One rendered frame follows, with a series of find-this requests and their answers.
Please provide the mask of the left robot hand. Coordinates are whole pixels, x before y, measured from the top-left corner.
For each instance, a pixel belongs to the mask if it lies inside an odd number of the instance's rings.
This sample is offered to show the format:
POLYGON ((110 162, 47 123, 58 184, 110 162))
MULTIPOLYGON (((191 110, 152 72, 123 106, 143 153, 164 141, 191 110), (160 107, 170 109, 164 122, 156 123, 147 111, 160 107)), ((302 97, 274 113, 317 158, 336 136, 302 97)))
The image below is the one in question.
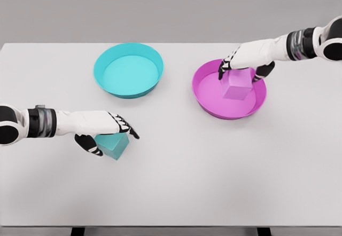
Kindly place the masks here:
POLYGON ((74 135, 76 143, 85 151, 96 156, 103 156, 94 137, 96 135, 112 135, 129 133, 139 139, 133 127, 120 115, 107 111, 75 112, 77 127, 74 135))

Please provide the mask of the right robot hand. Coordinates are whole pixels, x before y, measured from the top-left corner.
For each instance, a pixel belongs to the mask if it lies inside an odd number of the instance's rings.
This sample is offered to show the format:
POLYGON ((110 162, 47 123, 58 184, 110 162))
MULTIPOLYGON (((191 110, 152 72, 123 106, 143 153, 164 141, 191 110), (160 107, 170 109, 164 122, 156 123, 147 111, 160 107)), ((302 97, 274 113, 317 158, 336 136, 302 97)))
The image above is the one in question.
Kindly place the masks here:
POLYGON ((275 68, 275 62, 270 58, 268 51, 269 43, 267 41, 253 41, 241 44, 221 61, 218 79, 221 80, 226 71, 247 68, 255 68, 253 83, 264 79, 275 68))

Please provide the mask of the cyan block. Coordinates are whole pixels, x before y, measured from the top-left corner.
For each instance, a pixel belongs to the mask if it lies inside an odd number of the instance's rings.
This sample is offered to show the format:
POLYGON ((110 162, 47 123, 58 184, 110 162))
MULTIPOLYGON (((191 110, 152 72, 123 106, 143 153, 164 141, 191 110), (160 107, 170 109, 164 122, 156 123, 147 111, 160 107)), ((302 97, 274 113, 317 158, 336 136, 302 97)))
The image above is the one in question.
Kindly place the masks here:
POLYGON ((118 160, 129 144, 126 133, 115 133, 112 135, 97 135, 95 142, 98 148, 107 156, 118 160))

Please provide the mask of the magenta block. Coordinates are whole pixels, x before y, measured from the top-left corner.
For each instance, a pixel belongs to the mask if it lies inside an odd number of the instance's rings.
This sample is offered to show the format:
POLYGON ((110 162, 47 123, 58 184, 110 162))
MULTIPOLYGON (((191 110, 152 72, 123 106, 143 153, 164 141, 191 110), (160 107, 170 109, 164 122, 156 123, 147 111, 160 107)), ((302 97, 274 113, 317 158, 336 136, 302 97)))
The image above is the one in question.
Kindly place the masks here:
POLYGON ((252 91, 252 69, 232 69, 221 79, 222 97, 243 100, 252 91))

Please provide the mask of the magenta plate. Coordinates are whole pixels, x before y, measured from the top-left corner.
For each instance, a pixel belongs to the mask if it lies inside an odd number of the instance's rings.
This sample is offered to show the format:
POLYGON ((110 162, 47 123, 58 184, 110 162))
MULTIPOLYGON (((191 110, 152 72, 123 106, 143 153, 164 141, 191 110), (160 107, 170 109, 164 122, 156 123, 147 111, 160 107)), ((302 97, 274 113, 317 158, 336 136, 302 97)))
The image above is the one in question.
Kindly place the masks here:
MULTIPOLYGON (((221 80, 218 79, 220 59, 211 60, 197 69, 192 79, 192 91, 197 102, 211 115, 234 120, 249 116, 260 109, 266 100, 264 80, 252 82, 252 91, 243 100, 222 97, 221 80)), ((252 79, 255 71, 252 68, 252 79)))

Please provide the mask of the cyan plate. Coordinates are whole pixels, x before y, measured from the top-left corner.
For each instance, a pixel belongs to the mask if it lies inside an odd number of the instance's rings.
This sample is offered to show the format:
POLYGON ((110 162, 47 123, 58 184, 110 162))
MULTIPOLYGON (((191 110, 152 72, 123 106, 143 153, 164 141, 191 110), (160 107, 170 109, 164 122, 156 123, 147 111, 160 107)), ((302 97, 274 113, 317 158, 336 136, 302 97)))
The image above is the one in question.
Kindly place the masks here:
POLYGON ((96 60, 93 75, 106 92, 123 99, 151 92, 164 73, 164 61, 153 47, 121 43, 104 51, 96 60))

